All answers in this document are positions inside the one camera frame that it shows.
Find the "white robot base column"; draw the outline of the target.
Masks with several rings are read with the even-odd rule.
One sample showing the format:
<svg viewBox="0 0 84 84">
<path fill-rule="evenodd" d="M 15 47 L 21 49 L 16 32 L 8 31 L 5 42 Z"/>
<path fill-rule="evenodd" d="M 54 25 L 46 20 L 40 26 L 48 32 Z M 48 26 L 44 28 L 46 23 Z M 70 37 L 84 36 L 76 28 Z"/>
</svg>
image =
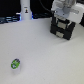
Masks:
<svg viewBox="0 0 84 84">
<path fill-rule="evenodd" d="M 30 0 L 20 0 L 21 3 L 21 19 L 30 20 L 32 18 L 32 12 L 30 9 Z"/>
</svg>

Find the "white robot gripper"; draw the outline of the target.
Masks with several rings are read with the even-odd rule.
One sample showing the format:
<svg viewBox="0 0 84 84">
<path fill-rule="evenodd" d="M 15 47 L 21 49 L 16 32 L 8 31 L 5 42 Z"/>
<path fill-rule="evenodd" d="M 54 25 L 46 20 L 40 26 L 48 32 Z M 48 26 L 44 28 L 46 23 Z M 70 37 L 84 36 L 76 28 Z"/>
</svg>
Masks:
<svg viewBox="0 0 84 84">
<path fill-rule="evenodd" d="M 76 0 L 54 0 L 51 11 L 55 17 L 80 22 L 82 19 L 82 4 Z"/>
</svg>

